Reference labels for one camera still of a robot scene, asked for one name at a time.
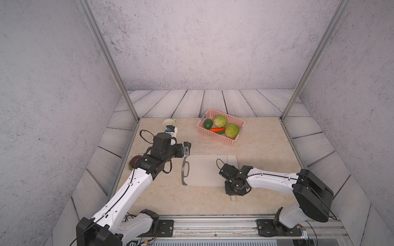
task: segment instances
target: robotic arm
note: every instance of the robotic arm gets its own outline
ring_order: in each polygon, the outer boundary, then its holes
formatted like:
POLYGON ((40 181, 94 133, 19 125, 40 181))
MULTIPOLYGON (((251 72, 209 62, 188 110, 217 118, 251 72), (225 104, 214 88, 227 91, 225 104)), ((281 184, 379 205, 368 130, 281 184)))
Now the robotic arm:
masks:
MULTIPOLYGON (((136 162, 127 181, 111 200, 91 219, 82 218, 78 222, 78 246, 126 246, 141 234, 148 237, 157 234, 159 215, 150 210, 141 211, 127 222, 122 221, 138 196, 164 170, 165 163, 169 161, 172 165, 173 157, 182 158, 189 155, 191 144, 178 144, 175 138, 176 131, 173 126, 167 126, 166 133, 154 136, 153 146, 136 162)), ((290 206, 279 208, 274 220, 267 220, 262 222, 261 226, 258 225, 260 236, 291 235, 292 228, 309 218, 319 222, 327 222, 329 219, 333 192, 309 170, 301 169, 299 173, 276 173, 251 166, 243 166, 238 170, 234 166, 224 164, 219 174, 226 179, 225 192, 230 196, 246 195, 252 188, 266 188, 296 198, 297 201, 290 206)))
MULTIPOLYGON (((168 132, 176 129, 168 126, 168 132)), ((191 143, 178 144, 174 134, 158 133, 153 138, 153 146, 136 162, 127 181, 116 192, 111 200, 91 219, 82 218, 76 226, 77 245, 111 245, 125 246, 141 234, 155 235, 158 229, 159 215, 143 210, 135 218, 122 220, 138 196, 163 171, 166 162, 173 157, 187 157, 191 143)))
POLYGON ((333 191, 307 169, 301 169, 299 173, 276 173, 251 166, 243 166, 238 170, 224 164, 219 174, 226 179, 225 191, 230 196, 246 195, 252 188, 266 188, 297 199, 290 206, 277 211, 272 223, 266 225, 268 229, 260 230, 261 236, 285 235, 288 229, 310 218, 319 222, 329 219, 333 191))

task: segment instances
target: cutting board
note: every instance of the cutting board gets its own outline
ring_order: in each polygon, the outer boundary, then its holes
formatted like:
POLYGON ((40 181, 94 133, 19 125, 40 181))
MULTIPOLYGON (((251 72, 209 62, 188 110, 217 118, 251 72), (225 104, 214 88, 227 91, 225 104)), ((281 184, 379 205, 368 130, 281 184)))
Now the cutting board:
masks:
POLYGON ((183 160, 182 184, 189 186, 217 186, 224 187, 225 179, 219 175, 219 168, 223 163, 232 165, 239 169, 235 155, 190 155, 183 160))

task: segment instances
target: cabbage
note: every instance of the cabbage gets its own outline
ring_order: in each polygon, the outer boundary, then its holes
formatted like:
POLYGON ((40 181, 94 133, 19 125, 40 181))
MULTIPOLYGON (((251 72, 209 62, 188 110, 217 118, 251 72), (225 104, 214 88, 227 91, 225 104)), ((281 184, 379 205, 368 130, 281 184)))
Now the cabbage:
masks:
POLYGON ((223 115, 218 115, 214 119, 214 124, 218 128, 225 127, 227 125, 227 119, 223 115))
POLYGON ((236 124, 229 124, 226 128, 226 135, 231 138, 231 139, 235 139, 239 133, 239 129, 237 127, 236 124))

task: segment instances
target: wall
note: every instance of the wall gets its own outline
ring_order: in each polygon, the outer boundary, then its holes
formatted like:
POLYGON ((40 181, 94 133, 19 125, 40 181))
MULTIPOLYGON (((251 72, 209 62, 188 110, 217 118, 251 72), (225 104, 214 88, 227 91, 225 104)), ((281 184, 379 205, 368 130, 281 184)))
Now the wall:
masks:
POLYGON ((76 1, 1 1, 0 44, 0 244, 43 245, 120 93, 76 1))
POLYGON ((128 90, 291 89, 338 0, 90 0, 128 90))
POLYGON ((354 1, 301 100, 394 231, 394 2, 354 1))

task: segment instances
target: cup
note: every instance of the cup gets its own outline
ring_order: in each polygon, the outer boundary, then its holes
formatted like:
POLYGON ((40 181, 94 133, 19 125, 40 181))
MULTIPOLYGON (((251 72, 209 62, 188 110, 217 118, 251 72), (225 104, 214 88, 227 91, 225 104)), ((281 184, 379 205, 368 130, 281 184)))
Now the cup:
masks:
POLYGON ((167 126, 174 126, 175 125, 175 120, 173 119, 167 119, 163 121, 163 126, 166 128, 167 126))

